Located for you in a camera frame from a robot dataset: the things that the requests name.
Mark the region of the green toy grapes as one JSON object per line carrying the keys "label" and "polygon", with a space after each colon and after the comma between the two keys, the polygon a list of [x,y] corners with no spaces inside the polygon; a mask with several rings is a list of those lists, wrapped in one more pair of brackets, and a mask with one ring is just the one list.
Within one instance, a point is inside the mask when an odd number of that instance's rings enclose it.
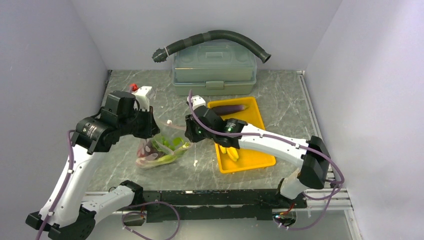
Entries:
{"label": "green toy grapes", "polygon": [[152,140],[153,146],[159,152],[170,154],[182,148],[186,142],[182,137],[169,137],[167,135],[156,135]]}

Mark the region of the red toy grapes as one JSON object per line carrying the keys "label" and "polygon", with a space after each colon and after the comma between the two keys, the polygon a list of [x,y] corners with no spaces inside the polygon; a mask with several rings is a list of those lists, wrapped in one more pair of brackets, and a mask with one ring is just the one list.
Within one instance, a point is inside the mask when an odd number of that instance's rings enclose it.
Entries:
{"label": "red toy grapes", "polygon": [[160,157],[159,150],[153,146],[151,139],[141,139],[139,142],[137,157],[146,161],[153,161]]}

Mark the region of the clear zip top bag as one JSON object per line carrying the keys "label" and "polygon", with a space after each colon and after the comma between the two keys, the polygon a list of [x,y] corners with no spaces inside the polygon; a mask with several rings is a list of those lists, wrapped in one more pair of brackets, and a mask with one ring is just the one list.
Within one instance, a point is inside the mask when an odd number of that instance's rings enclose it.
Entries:
{"label": "clear zip top bag", "polygon": [[159,134],[139,141],[135,165],[140,169],[171,164],[180,159],[193,145],[184,136],[186,127],[174,124],[170,119],[160,120],[158,125]]}

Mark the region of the purple toy eggplant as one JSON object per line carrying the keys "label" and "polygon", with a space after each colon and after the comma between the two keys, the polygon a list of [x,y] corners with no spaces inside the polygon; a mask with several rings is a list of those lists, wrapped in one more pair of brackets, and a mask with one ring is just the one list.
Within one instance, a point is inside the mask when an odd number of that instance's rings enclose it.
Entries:
{"label": "purple toy eggplant", "polygon": [[242,112],[248,108],[249,107],[245,104],[231,104],[231,105],[214,106],[211,109],[218,116],[225,116],[225,115],[231,115],[231,114]]}

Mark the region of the yellow plastic tray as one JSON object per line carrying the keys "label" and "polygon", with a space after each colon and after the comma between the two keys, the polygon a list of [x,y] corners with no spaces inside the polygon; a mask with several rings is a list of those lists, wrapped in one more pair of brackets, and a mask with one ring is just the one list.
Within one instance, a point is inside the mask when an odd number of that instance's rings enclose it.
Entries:
{"label": "yellow plastic tray", "polygon": [[[259,129],[266,129],[257,101],[253,96],[215,100],[207,104],[209,108],[226,105],[245,105],[247,109],[234,114],[224,115],[222,117],[223,119],[236,118],[252,124]],[[274,156],[250,149],[238,149],[238,159],[237,161],[233,161],[227,153],[224,154],[221,152],[218,144],[214,146],[219,170],[222,174],[272,167],[276,164],[276,158]]]}

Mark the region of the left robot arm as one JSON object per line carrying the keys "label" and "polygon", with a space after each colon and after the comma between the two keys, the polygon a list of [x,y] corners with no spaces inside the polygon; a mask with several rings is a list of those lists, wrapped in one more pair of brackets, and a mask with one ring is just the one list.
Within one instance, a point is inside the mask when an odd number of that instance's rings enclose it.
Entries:
{"label": "left robot arm", "polygon": [[130,180],[88,202],[83,197],[103,157],[121,137],[147,140],[160,132],[150,105],[153,94],[150,86],[113,91],[95,115],[67,133],[69,154],[58,182],[45,205],[25,220],[38,238],[46,232],[52,240],[85,240],[113,212],[143,205],[143,188]]}

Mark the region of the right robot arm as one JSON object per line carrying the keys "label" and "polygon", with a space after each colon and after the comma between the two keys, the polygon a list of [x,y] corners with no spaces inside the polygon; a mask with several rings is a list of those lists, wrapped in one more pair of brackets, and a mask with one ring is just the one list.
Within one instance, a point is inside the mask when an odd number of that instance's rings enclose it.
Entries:
{"label": "right robot arm", "polygon": [[294,165],[296,170],[283,178],[275,194],[276,203],[289,207],[308,189],[325,187],[329,153],[321,138],[290,138],[260,129],[236,118],[222,119],[210,108],[200,106],[185,116],[185,137],[192,143],[204,139],[224,148],[246,149],[265,153]]}

